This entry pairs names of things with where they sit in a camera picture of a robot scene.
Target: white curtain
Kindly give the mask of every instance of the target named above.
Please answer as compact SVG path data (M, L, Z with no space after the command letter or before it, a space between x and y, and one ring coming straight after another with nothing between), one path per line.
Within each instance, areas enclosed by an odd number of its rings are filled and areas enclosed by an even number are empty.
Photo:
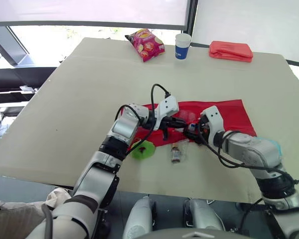
M299 0L199 0L192 42L213 40L299 62Z

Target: folded red towel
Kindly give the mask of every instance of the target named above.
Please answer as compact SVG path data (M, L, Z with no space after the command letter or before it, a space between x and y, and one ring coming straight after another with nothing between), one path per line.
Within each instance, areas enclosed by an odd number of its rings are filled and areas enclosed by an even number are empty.
M254 55L245 43L213 41L209 46L209 56L233 61L251 62Z

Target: floor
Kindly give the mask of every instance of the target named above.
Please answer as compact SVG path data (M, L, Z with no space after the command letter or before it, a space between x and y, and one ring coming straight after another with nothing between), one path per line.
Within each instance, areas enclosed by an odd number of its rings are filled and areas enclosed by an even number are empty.
M45 201L54 186L0 177L0 200L5 202ZM147 194L116 192L108 206L107 220L111 222L109 239L122 238L124 225L134 203ZM182 227L182 205L187 198L150 195L157 203L156 230ZM222 218L226 230L236 227L243 212L235 203L215 201L211 207ZM245 228L255 239L272 239L269 228L261 212L251 212L246 219Z

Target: green toy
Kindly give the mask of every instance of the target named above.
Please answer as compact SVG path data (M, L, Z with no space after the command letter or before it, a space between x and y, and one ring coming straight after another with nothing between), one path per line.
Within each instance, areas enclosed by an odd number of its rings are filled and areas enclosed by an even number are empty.
M153 156L155 153L155 146L152 142L145 140L143 143L140 144L137 148L135 148L131 154L132 157L138 160L143 160L145 158L149 158Z

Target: chip bag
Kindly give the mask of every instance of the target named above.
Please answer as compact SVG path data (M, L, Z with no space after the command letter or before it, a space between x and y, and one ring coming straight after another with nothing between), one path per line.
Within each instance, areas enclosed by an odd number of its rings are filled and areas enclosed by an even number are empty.
M143 62L165 52L163 42L147 28L138 30L131 35L125 35L125 37L134 46Z

